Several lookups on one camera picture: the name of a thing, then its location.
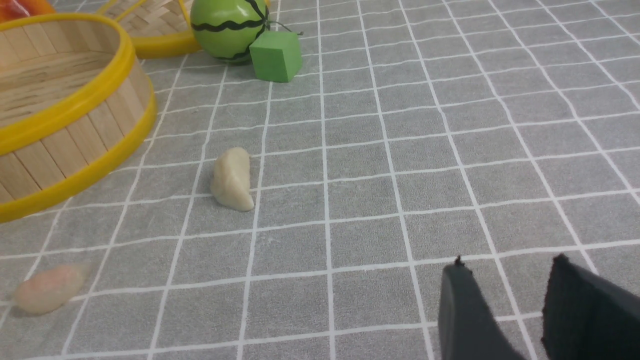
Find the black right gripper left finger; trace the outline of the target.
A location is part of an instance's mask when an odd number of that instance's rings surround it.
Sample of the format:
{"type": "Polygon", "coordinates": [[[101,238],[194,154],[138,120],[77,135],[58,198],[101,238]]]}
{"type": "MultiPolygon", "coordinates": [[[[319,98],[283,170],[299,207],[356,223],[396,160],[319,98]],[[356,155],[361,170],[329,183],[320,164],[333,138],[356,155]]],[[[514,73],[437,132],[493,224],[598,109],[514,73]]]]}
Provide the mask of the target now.
{"type": "Polygon", "coordinates": [[[444,266],[438,312],[443,360],[522,360],[498,326],[461,257],[444,266]]]}

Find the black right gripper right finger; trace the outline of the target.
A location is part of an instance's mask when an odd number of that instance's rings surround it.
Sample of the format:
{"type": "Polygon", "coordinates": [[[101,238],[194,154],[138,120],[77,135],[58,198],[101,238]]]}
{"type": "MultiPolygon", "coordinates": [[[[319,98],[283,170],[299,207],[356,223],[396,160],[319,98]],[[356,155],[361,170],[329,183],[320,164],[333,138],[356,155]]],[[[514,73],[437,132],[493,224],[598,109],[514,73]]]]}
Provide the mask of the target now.
{"type": "Polygon", "coordinates": [[[637,360],[640,299],[566,255],[555,256],[542,308],[542,344],[550,360],[637,360]]]}

